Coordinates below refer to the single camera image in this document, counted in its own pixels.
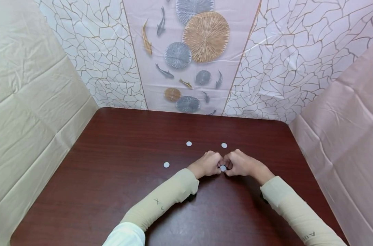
fish illustration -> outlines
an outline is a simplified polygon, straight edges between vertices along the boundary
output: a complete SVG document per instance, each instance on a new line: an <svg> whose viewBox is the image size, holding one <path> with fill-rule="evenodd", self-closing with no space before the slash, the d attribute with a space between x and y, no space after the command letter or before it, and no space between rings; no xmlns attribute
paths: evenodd
<svg viewBox="0 0 373 246"><path fill-rule="evenodd" d="M143 29L142 29L142 35L143 35L143 42L145 50L147 50L148 54L152 55L152 43L148 42L147 34L145 33L145 26L147 25L148 19L145 21Z"/></svg>
<svg viewBox="0 0 373 246"><path fill-rule="evenodd" d="M208 95L207 93L205 93L204 91L202 91L202 93L205 94L205 102L206 102L206 103L209 103L209 102L210 102L210 97L209 97L209 95Z"/></svg>
<svg viewBox="0 0 373 246"><path fill-rule="evenodd" d="M174 78L174 75L172 75L170 73L170 71L165 71L165 70L161 70L159 65L157 63L155 63L156 67L158 68L158 70L160 71L161 74L163 74L166 78L169 78L169 79L173 79Z"/></svg>
<svg viewBox="0 0 373 246"><path fill-rule="evenodd" d="M219 80L216 82L215 89L219 89L220 85L222 84L222 80L223 80L223 76L222 76L222 73L219 71Z"/></svg>
<svg viewBox="0 0 373 246"><path fill-rule="evenodd" d="M180 82L183 83L184 85L186 85L189 89L192 89L192 90L193 90L193 87L190 85L190 83L186 83L186 82L183 81L182 79L180 79Z"/></svg>
<svg viewBox="0 0 373 246"><path fill-rule="evenodd" d="M216 113L216 109L212 113L207 114L207 115L214 115L215 113Z"/></svg>
<svg viewBox="0 0 373 246"><path fill-rule="evenodd" d="M164 32L164 23L166 22L166 16L164 15L164 8L162 7L162 14L163 14L163 17L162 17L162 20L160 21L160 24L157 25L158 26L158 31L156 31L156 34L158 36L161 36L161 34Z"/></svg>

beige circular pattern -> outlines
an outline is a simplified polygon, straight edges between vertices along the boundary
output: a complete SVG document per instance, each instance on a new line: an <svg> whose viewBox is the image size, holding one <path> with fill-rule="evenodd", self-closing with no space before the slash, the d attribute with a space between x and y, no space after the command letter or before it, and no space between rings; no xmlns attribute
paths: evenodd
<svg viewBox="0 0 373 246"><path fill-rule="evenodd" d="M217 12L208 11L195 15L186 24L183 41L195 62L210 62L225 51L229 42L230 27Z"/></svg>
<svg viewBox="0 0 373 246"><path fill-rule="evenodd" d="M167 88L164 91L164 96L168 101L177 101L181 98L181 91L176 88Z"/></svg>

fist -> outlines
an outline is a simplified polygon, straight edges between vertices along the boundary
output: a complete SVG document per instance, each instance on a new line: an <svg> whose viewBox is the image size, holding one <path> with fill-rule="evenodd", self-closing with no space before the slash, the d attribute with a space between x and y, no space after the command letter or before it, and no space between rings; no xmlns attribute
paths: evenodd
<svg viewBox="0 0 373 246"><path fill-rule="evenodd" d="M227 176L252 176L261 185L275 176L266 165L238 149L225 155L222 163L228 169L225 171Z"/></svg>
<svg viewBox="0 0 373 246"><path fill-rule="evenodd" d="M206 152L200 159L189 165L189 169L199 179L203 176L211 176L220 174L220 166L222 165L223 158L219 153L213 151Z"/></svg>

forearm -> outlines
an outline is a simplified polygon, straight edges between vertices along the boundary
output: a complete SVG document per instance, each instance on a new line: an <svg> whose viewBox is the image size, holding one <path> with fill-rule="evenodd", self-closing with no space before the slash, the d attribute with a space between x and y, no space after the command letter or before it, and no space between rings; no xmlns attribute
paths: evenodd
<svg viewBox="0 0 373 246"><path fill-rule="evenodd" d="M146 231L172 205L183 202L190 194L196 194L198 186L195 174L182 169L129 209L121 223L131 222Z"/></svg>
<svg viewBox="0 0 373 246"><path fill-rule="evenodd" d="M346 246L336 233L280 177L261 187L266 199L307 246Z"/></svg>

wood grain surface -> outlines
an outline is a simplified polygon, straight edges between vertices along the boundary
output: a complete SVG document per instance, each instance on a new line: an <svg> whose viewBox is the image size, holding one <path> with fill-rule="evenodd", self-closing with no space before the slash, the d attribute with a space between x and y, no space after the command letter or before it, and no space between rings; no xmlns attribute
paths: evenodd
<svg viewBox="0 0 373 246"><path fill-rule="evenodd" d="M228 148L221 147L227 143ZM134 204L208 150L239 148L281 176L344 239L283 122L99 109L14 232L11 245L102 245ZM163 168L168 161L169 168ZM303 245L247 177L200 180L146 233L150 246Z"/></svg>

